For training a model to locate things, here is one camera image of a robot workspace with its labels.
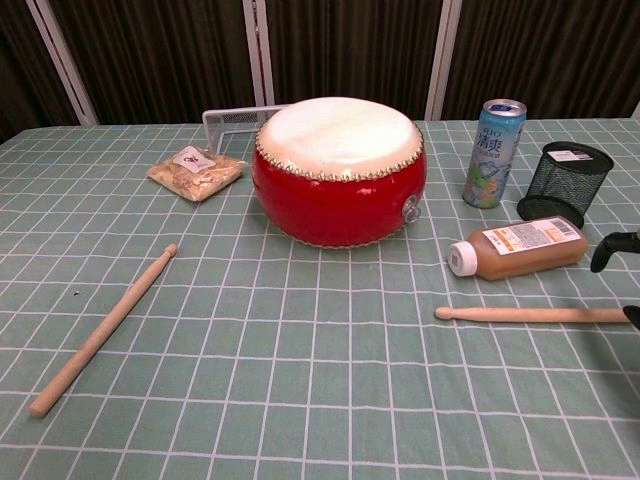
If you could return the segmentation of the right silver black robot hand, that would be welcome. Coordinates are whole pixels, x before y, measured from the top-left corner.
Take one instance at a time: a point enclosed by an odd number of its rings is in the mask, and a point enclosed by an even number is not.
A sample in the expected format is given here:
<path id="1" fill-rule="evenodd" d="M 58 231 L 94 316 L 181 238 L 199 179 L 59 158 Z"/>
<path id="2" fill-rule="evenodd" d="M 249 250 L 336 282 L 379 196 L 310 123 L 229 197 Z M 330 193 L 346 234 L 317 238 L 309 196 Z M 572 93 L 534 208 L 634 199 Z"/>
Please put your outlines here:
<path id="1" fill-rule="evenodd" d="M 601 272 L 610 257 L 618 252 L 640 254 L 640 230 L 636 232 L 614 232 L 604 237 L 596 247 L 590 263 L 593 273 Z M 640 331 L 640 307 L 627 305 L 622 308 L 627 320 Z"/>

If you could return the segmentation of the wooden drumstick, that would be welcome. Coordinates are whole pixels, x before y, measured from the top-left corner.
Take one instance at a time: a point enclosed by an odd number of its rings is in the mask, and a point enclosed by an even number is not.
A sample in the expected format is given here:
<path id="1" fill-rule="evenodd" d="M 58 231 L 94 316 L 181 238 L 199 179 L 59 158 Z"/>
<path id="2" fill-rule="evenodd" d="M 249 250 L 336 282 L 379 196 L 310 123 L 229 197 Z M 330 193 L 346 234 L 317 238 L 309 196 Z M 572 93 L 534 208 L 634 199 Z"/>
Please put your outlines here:
<path id="1" fill-rule="evenodd" d="M 441 320 L 458 319 L 494 323 L 630 324 L 630 320 L 621 308 L 437 307 L 435 316 Z"/>
<path id="2" fill-rule="evenodd" d="M 84 344 L 71 356 L 38 397 L 29 405 L 31 416 L 42 418 L 51 410 L 93 356 L 118 328 L 127 314 L 144 296 L 169 263 L 169 260 L 176 255 L 177 250 L 176 244 L 168 245 L 163 253 L 132 284 Z"/>

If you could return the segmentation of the red drum with white skin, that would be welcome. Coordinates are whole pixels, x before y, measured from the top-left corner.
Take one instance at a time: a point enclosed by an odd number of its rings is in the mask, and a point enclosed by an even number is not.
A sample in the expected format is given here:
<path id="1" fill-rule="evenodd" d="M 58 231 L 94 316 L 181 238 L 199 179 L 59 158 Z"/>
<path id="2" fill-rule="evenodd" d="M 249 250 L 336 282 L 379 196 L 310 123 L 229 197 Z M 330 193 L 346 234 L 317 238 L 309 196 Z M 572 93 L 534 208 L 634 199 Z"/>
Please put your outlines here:
<path id="1" fill-rule="evenodd" d="M 288 105 L 256 136 L 252 179 L 271 222 L 323 248 L 379 241 L 420 215 L 423 135 L 380 103 L 322 97 Z"/>

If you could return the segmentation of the black mesh pen holder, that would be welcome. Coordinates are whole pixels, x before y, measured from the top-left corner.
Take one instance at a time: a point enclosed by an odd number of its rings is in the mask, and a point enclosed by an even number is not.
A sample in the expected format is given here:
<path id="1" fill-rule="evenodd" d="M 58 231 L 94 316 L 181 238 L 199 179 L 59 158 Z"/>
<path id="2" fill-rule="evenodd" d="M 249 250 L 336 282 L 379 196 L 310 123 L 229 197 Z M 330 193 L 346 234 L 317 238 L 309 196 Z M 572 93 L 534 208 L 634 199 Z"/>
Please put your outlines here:
<path id="1" fill-rule="evenodd" d="M 592 200 L 609 171 L 612 158 L 594 147 L 554 141 L 545 145 L 517 212 L 525 220 L 562 216 L 581 229 Z"/>

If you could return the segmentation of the brown drink bottle white cap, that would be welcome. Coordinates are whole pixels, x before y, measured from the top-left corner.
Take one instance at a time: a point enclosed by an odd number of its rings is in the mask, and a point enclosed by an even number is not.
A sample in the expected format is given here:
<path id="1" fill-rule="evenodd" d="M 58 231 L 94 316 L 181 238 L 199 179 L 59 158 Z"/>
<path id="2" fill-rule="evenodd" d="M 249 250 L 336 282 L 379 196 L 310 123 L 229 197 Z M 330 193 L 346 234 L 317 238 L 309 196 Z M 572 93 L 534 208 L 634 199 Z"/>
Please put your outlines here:
<path id="1" fill-rule="evenodd" d="M 585 235 L 562 216 L 479 229 L 449 247 L 447 264 L 459 277 L 493 281 L 579 262 Z"/>

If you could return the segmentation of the light blue drink can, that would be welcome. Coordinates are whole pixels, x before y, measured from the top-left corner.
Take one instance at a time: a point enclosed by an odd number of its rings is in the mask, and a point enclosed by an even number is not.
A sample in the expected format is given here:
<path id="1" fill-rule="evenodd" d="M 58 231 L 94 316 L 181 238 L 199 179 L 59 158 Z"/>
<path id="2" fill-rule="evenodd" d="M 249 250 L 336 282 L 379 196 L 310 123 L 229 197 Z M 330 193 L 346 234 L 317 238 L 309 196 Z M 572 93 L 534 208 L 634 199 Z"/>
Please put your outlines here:
<path id="1" fill-rule="evenodd" d="M 527 107 L 519 101 L 484 103 L 463 192 L 469 205 L 489 209 L 500 203 L 526 118 Z"/>

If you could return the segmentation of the green grid tablecloth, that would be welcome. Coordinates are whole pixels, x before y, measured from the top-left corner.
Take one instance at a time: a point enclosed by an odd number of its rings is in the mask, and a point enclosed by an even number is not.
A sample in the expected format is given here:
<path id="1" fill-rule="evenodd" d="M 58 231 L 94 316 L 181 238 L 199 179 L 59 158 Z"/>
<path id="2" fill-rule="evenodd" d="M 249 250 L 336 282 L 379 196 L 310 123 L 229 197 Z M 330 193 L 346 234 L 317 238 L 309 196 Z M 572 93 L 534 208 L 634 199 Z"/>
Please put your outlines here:
<path id="1" fill-rule="evenodd" d="M 460 307 L 640 305 L 640 255 L 497 282 L 449 245 L 517 220 L 542 147 L 614 159 L 584 227 L 640 228 L 640 122 L 530 121 L 492 210 L 461 198 L 475 124 L 423 126 L 421 215 L 321 250 L 249 176 L 200 204 L 150 181 L 196 125 L 54 127 L 0 144 L 0 480 L 640 480 L 640 333 L 442 322 Z M 51 410 L 29 405 L 141 274 L 144 296 Z"/>

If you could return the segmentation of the clear bag of snacks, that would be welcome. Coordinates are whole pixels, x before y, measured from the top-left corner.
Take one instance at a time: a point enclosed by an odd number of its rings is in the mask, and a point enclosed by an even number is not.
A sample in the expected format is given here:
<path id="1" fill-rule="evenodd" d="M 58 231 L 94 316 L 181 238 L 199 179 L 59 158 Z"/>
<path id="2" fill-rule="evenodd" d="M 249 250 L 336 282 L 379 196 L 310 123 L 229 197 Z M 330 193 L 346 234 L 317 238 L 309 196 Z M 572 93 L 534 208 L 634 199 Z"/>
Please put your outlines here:
<path id="1" fill-rule="evenodd" d="M 211 156 L 189 145 L 147 171 L 147 176 L 192 202 L 203 201 L 222 190 L 243 173 L 246 163 L 224 155 Z"/>

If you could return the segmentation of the white partition frame post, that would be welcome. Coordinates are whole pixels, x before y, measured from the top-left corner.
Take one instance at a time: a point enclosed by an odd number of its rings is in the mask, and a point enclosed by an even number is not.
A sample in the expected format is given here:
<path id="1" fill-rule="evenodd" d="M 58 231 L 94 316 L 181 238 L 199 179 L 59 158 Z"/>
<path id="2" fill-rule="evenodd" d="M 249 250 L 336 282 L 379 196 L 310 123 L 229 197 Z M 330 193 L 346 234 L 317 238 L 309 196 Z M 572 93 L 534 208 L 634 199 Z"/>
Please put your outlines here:
<path id="1" fill-rule="evenodd" d="M 256 106 L 275 104 L 266 0 L 242 0 Z"/>
<path id="2" fill-rule="evenodd" d="M 99 120 L 49 0 L 25 0 L 81 125 Z"/>
<path id="3" fill-rule="evenodd" d="M 440 120 L 446 96 L 463 0 L 443 0 L 424 118 Z"/>

